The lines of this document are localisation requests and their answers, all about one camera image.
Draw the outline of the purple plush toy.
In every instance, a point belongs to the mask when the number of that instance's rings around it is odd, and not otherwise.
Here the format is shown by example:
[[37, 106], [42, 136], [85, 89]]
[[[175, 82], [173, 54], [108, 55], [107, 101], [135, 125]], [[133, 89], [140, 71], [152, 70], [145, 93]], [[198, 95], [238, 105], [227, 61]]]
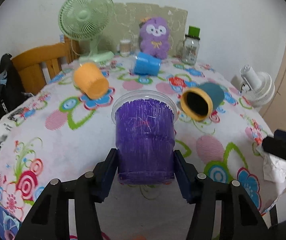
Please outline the purple plush toy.
[[150, 18], [140, 28], [140, 50], [158, 59], [166, 59], [170, 49], [169, 35], [167, 20]]

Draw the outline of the glass jar green lid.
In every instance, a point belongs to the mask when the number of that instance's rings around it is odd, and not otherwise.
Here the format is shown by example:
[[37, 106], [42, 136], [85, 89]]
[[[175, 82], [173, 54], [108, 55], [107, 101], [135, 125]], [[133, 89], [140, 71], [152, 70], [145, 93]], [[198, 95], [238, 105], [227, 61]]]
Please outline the glass jar green lid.
[[189, 26], [188, 33], [185, 35], [183, 42], [181, 60], [185, 64], [194, 65], [197, 61], [199, 42], [200, 42], [200, 28]]

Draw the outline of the cotton swab container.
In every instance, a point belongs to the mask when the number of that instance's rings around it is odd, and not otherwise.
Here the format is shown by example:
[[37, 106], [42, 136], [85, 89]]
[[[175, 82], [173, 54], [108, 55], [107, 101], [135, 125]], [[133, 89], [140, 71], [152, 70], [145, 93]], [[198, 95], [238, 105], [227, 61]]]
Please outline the cotton swab container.
[[122, 57], [127, 57], [130, 55], [132, 46], [131, 44], [131, 40], [129, 39], [120, 40], [119, 52]]

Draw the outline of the green desk fan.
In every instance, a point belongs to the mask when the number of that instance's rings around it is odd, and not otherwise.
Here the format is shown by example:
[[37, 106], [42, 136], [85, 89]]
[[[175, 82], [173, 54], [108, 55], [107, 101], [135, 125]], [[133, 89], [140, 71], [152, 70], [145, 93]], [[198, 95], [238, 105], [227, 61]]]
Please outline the green desk fan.
[[79, 57], [80, 63], [106, 63], [114, 57], [110, 50], [99, 51], [99, 36], [114, 15], [112, 0], [66, 0], [58, 14], [62, 33], [74, 41], [88, 41], [89, 52]]

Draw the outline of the white small fan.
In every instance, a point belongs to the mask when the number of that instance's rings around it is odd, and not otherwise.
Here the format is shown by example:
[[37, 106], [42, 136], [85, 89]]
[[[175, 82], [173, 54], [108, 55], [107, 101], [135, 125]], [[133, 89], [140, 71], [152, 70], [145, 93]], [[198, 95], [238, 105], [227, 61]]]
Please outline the white small fan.
[[269, 103], [275, 93], [271, 76], [267, 72], [256, 72], [250, 65], [241, 68], [231, 83], [254, 108], [261, 108]]

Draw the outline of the blue plastic cup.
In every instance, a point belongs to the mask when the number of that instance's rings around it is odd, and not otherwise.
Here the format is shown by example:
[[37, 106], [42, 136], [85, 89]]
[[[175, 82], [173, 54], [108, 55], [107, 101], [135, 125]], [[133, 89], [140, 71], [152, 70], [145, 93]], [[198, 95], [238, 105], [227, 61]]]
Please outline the blue plastic cup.
[[161, 59], [138, 52], [133, 55], [133, 73], [136, 75], [157, 76], [161, 67]]

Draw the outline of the orange plastic cup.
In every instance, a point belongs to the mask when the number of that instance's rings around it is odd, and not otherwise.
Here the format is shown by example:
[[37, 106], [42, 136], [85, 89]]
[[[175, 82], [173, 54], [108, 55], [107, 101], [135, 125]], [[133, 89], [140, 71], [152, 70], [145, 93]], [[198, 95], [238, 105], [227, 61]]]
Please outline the orange plastic cup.
[[109, 82], [95, 62], [86, 62], [73, 73], [75, 85], [90, 99], [99, 99], [109, 89]]

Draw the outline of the teal cup yellow rim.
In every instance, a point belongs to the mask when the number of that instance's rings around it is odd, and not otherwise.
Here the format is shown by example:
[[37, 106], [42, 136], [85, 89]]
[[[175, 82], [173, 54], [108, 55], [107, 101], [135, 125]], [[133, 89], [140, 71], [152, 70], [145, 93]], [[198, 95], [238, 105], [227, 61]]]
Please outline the teal cup yellow rim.
[[215, 83], [206, 82], [183, 90], [180, 106], [185, 114], [196, 121], [203, 121], [223, 102], [224, 91]]

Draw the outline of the floral tablecloth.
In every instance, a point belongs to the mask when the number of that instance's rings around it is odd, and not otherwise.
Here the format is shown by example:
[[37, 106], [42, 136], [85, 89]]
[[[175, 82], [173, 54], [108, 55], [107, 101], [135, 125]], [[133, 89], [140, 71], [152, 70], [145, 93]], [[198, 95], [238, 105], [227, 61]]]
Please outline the floral tablecloth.
[[265, 160], [257, 151], [271, 130], [229, 81], [210, 65], [178, 59], [165, 59], [157, 76], [135, 75], [130, 58], [115, 57], [113, 63], [102, 70], [109, 90], [100, 99], [76, 88], [73, 63], [19, 106], [25, 121], [0, 148], [1, 207], [22, 225], [51, 179], [77, 179], [103, 161], [115, 146], [111, 113], [121, 96], [153, 90], [179, 103], [183, 90], [213, 82], [223, 89], [223, 102], [201, 122], [179, 110], [174, 147], [211, 179], [238, 180], [260, 213], [272, 208], [286, 189], [286, 163]]

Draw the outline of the white folded shirt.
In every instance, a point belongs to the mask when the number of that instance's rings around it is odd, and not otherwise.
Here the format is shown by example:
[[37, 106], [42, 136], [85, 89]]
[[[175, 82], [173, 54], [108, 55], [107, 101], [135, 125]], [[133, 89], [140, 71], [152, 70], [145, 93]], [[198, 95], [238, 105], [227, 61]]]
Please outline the white folded shirt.
[[25, 121], [24, 107], [18, 107], [0, 119], [0, 148], [9, 133]]

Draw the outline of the black clothes pile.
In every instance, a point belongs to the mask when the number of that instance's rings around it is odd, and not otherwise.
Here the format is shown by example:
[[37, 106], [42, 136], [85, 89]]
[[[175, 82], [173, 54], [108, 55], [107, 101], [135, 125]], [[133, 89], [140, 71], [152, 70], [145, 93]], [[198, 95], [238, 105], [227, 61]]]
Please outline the black clothes pile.
[[6, 53], [0, 60], [0, 119], [27, 99], [22, 81], [11, 58], [12, 55]]

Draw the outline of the beige foam mat board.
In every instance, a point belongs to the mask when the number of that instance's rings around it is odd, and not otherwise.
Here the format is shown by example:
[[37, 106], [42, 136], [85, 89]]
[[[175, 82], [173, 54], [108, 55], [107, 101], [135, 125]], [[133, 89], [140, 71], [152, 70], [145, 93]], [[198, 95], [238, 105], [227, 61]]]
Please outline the beige foam mat board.
[[147, 20], [162, 17], [170, 29], [169, 55], [178, 54], [185, 34], [188, 11], [149, 3], [115, 3], [114, 14], [100, 36], [99, 50], [117, 52], [121, 40], [131, 40], [132, 49], [139, 49], [140, 27]]

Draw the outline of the purple plastic cup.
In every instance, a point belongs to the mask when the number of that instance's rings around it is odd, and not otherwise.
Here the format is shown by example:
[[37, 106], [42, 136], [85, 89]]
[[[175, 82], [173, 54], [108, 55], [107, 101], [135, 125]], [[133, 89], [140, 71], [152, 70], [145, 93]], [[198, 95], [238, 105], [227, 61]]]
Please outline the purple plastic cup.
[[115, 101], [118, 179], [128, 185], [154, 185], [174, 180], [174, 123], [177, 107], [153, 90], [129, 92]]

